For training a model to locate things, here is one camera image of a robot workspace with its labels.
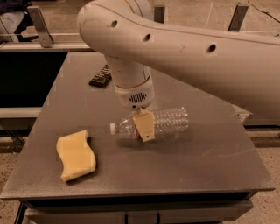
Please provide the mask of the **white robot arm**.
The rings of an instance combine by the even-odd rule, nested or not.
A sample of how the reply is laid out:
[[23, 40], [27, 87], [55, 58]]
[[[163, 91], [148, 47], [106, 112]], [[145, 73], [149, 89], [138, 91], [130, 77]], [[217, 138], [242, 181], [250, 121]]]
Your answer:
[[151, 105], [151, 69], [246, 109], [280, 120], [278, 38], [160, 24], [147, 0], [93, 0], [80, 9], [82, 40], [105, 56], [120, 103]]

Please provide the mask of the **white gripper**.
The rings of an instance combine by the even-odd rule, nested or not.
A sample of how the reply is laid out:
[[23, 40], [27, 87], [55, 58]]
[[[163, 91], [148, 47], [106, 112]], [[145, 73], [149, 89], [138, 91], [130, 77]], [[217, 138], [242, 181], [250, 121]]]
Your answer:
[[154, 115], [147, 109], [154, 99], [154, 85], [152, 78], [137, 87], [115, 87], [119, 102], [126, 109], [135, 110], [132, 118], [136, 129], [144, 142], [155, 138]]

